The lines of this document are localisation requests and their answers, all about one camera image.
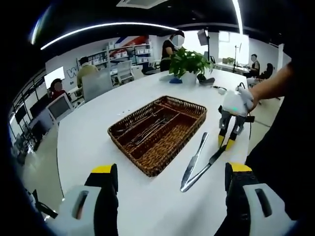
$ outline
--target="person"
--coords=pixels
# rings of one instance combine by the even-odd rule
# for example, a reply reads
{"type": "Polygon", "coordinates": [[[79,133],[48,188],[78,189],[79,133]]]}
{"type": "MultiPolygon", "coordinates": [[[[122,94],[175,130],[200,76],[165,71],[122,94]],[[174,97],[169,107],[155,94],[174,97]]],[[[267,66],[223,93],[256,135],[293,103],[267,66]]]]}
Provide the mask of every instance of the person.
{"type": "Polygon", "coordinates": [[[248,73],[244,74],[246,76],[246,78],[256,77],[260,73],[260,63],[257,60],[256,54],[251,55],[251,61],[252,61],[252,66],[250,68],[250,71],[248,73]]]}
{"type": "Polygon", "coordinates": [[[169,67],[171,65],[171,55],[179,49],[179,45],[182,45],[184,42],[184,32],[181,30],[176,31],[174,34],[170,36],[170,38],[166,41],[164,41],[163,46],[162,46],[162,58],[161,58],[161,63],[160,63],[160,70],[161,71],[166,71],[169,70],[169,67]],[[176,35],[179,35],[181,37],[181,42],[177,42],[178,45],[174,45],[172,40],[176,35]]]}
{"type": "Polygon", "coordinates": [[[87,57],[82,57],[80,59],[80,65],[81,65],[81,69],[79,70],[78,75],[77,75],[78,88],[82,87],[83,76],[98,72],[98,68],[95,65],[91,65],[87,57]]]}
{"type": "Polygon", "coordinates": [[[313,178],[308,163],[307,138],[310,135],[308,125],[312,124],[309,111],[314,105],[311,105],[311,92],[297,88],[299,80],[304,78],[303,61],[302,55],[293,55],[292,62],[275,76],[250,88],[254,107],[261,99],[284,96],[272,126],[250,152],[246,165],[258,181],[266,183],[279,195],[292,220],[305,217],[312,208],[309,187],[313,178]]]}
{"type": "Polygon", "coordinates": [[[258,75],[256,78],[247,78],[247,84],[251,87],[258,83],[260,83],[262,80],[269,79],[274,71],[274,67],[271,63],[267,64],[267,69],[262,72],[260,75],[258,75]]]}
{"type": "Polygon", "coordinates": [[[50,85],[50,92],[52,100],[55,100],[62,94],[67,94],[65,90],[63,90],[63,83],[61,79],[55,79],[50,85]]]}

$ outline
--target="green plant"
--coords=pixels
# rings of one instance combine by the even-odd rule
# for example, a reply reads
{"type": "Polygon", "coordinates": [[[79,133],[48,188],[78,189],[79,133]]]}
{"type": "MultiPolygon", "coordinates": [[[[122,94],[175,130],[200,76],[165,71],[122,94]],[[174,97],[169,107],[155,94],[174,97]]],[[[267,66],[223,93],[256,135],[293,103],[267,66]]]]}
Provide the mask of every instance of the green plant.
{"type": "Polygon", "coordinates": [[[177,78],[181,78],[187,71],[204,74],[205,68],[212,72],[213,63],[207,61],[200,53],[181,48],[171,56],[169,73],[174,73],[177,78]]]}
{"type": "Polygon", "coordinates": [[[227,58],[226,60],[227,60],[227,63],[230,63],[230,64],[234,63],[234,58],[227,58]]]}

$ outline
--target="white glove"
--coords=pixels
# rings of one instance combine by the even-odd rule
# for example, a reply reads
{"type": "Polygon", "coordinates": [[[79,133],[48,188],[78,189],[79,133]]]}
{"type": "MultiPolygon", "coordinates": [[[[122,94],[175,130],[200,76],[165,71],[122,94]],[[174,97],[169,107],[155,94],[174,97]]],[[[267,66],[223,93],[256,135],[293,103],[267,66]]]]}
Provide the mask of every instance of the white glove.
{"type": "Polygon", "coordinates": [[[247,108],[248,111],[250,111],[253,107],[254,101],[254,97],[252,96],[251,92],[241,86],[236,87],[236,91],[240,93],[240,96],[244,102],[244,106],[247,108]]]}

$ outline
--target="ceiling light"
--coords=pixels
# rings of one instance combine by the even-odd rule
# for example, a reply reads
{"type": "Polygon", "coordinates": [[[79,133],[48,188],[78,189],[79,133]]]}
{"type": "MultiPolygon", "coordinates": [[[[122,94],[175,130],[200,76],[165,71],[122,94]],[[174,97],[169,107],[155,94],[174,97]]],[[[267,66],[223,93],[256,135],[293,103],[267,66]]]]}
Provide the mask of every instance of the ceiling light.
{"type": "Polygon", "coordinates": [[[237,17],[237,23],[238,23],[238,27],[240,29],[240,34],[243,34],[243,23],[242,23],[240,6],[239,6],[237,0],[232,0],[232,2],[233,2],[233,5],[234,5],[234,8],[235,8],[235,13],[236,13],[236,17],[237,17]]]}
{"type": "Polygon", "coordinates": [[[119,25],[139,25],[139,26],[153,26],[153,27],[158,27],[158,28],[164,28],[167,30],[177,30],[176,28],[172,28],[172,27],[168,27],[168,26],[161,26],[161,25],[156,25],[156,24],[150,24],[150,23],[141,23],[141,22],[116,22],[116,23],[107,23],[107,24],[101,24],[101,25],[95,25],[95,26],[89,26],[89,27],[85,27],[82,29],[77,29],[75,31],[72,31],[70,33],[66,33],[63,36],[60,36],[56,39],[54,39],[53,41],[47,43],[46,45],[42,46],[40,49],[44,50],[45,48],[47,48],[48,46],[52,45],[53,43],[56,43],[57,41],[66,38],[70,35],[73,35],[75,33],[78,32],[82,32],[85,30],[90,30],[90,29],[94,29],[94,28],[99,28],[99,27],[106,27],[106,26],[119,26],[119,25]]]}

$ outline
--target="white pot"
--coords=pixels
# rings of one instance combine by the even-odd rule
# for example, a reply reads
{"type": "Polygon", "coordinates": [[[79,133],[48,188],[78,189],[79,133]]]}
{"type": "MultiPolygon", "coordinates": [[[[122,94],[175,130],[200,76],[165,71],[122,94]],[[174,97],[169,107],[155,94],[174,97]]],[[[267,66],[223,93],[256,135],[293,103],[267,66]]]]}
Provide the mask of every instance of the white pot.
{"type": "Polygon", "coordinates": [[[181,80],[184,85],[195,85],[197,80],[197,74],[193,72],[186,72],[182,77],[181,80]]]}

